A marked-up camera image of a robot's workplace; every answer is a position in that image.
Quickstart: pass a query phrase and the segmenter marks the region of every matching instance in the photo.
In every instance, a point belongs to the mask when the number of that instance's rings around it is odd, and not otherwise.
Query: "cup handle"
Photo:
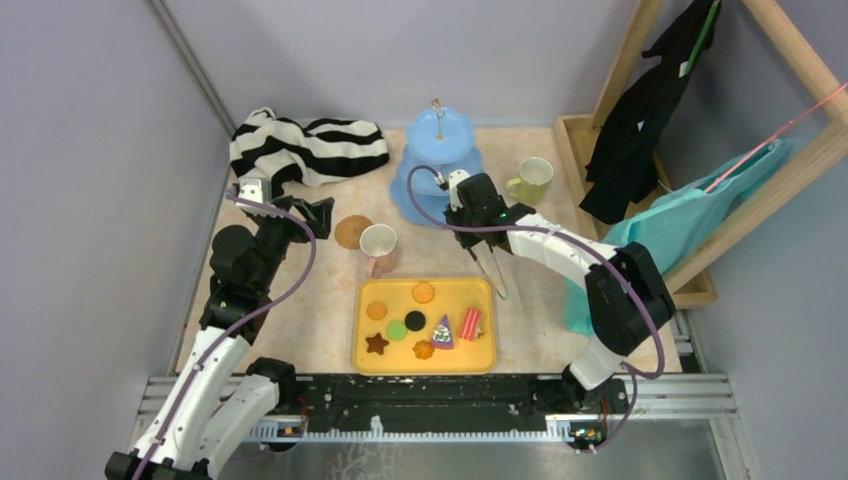
[[[377,259],[368,257],[368,263],[365,264],[365,275],[368,278],[378,278],[380,276],[380,267],[377,265]]]
[[[521,185],[521,178],[513,178],[506,182],[506,194],[515,197],[518,194],[519,185]]]

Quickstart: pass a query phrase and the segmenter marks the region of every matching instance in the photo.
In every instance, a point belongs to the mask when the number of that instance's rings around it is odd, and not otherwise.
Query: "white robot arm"
[[[648,338],[649,331],[621,285],[607,269],[600,267],[598,259],[584,249],[555,237],[555,232],[566,233],[616,267],[646,305],[656,328],[674,315],[671,295],[643,246],[632,243],[618,248],[596,242],[549,222],[526,205],[507,208],[485,173],[471,176],[465,170],[455,170],[447,179],[439,177],[437,182],[450,192],[451,203],[445,211],[448,225],[479,231],[456,232],[463,248],[485,241],[490,247],[499,247],[513,255],[535,260],[587,292],[595,335],[563,372],[564,377],[576,380],[579,384],[577,390],[583,389],[578,393],[593,390],[610,378],[627,355]],[[486,227],[509,229],[493,232],[485,231]]]
[[[267,200],[264,184],[253,180],[240,182],[239,200]],[[317,239],[329,236],[332,199],[308,203],[281,197],[273,203],[277,209],[296,208]],[[133,450],[112,454],[107,479],[214,479],[264,415],[302,411],[294,366],[270,358],[254,361],[236,391],[220,401],[225,383],[262,328],[267,312],[256,312],[271,303],[271,282],[289,245],[309,241],[291,220],[254,215],[264,210],[252,208],[256,210],[245,211],[258,226],[255,235],[246,227],[232,225],[212,240],[210,295],[188,361]],[[248,315],[256,316],[242,322]]]

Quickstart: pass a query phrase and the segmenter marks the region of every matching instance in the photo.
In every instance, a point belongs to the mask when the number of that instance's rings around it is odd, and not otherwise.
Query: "gray wall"
[[[634,2],[167,2],[235,121],[405,125],[434,97],[478,125],[594,108]]]
[[[102,478],[164,373],[226,137],[143,2],[0,4],[0,469]]]
[[[845,2],[780,2],[834,73],[848,79]],[[815,103],[739,0],[664,137],[677,185],[758,144]],[[805,143],[823,115],[790,136]],[[848,162],[719,259],[718,302],[692,312],[710,366],[726,371],[766,479],[845,478],[845,232]]]

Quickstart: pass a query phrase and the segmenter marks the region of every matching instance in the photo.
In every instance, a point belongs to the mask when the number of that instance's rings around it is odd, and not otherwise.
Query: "purple cake slice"
[[[430,341],[430,344],[435,348],[440,348],[442,350],[450,350],[453,348],[453,335],[450,333],[450,323],[448,322],[448,316],[445,315],[442,317],[442,321],[436,325],[436,329],[433,330],[433,340]]]

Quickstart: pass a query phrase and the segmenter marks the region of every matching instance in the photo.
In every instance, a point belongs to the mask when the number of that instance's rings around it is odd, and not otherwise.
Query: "pink cable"
[[[778,129],[777,129],[777,131],[776,131],[776,132],[774,132],[774,134],[772,134],[772,136],[770,136],[769,138],[765,139],[765,141],[763,141],[763,143],[761,143],[761,144],[757,145],[757,146],[756,146],[756,148],[754,148],[753,150],[751,150],[750,152],[748,152],[748,154],[747,154],[747,155],[745,155],[744,157],[742,157],[742,159],[741,159],[741,160],[739,160],[738,162],[736,162],[736,165],[734,165],[734,166],[730,167],[730,168],[729,168],[726,172],[724,172],[723,174],[721,174],[721,176],[720,176],[720,177],[718,177],[717,179],[715,179],[715,181],[714,181],[713,183],[711,183],[711,184],[710,184],[710,186],[706,188],[706,190],[704,190],[704,193],[710,193],[710,190],[713,190],[714,188],[716,188],[717,186],[719,186],[719,184],[721,184],[721,182],[723,182],[723,181],[724,181],[724,179],[726,179],[728,176],[730,176],[730,175],[731,175],[733,172],[735,172],[735,171],[736,171],[739,167],[741,167],[742,165],[744,165],[744,164],[745,164],[745,162],[747,162],[747,161],[748,161],[751,157],[753,157],[755,153],[759,152],[761,148],[763,148],[763,147],[765,147],[766,145],[768,145],[769,143],[771,143],[771,142],[773,142],[773,141],[777,140],[777,137],[779,137],[780,135],[782,135],[782,134],[783,134],[783,132],[785,132],[785,131],[789,130],[790,128],[794,127],[796,123],[798,123],[798,122],[800,122],[801,120],[803,120],[803,119],[807,118],[808,116],[810,116],[810,114],[812,114],[813,112],[815,112],[816,110],[818,110],[819,108],[821,108],[821,107],[822,107],[822,105],[824,105],[825,103],[827,103],[827,102],[829,102],[829,101],[833,100],[833,98],[834,98],[834,97],[836,97],[837,95],[839,95],[839,93],[841,93],[843,90],[845,90],[845,87],[848,87],[848,82],[843,83],[841,87],[837,88],[836,90],[834,90],[834,91],[833,91],[833,93],[831,93],[830,95],[828,95],[828,96],[824,97],[823,99],[821,99],[818,103],[816,103],[815,105],[813,105],[812,107],[810,107],[810,109],[809,109],[809,110],[807,110],[806,112],[804,112],[804,113],[802,113],[801,115],[799,115],[796,119],[794,119],[794,120],[790,121],[789,123],[787,123],[786,125],[784,125],[784,126],[782,126],[782,127],[778,128]]]

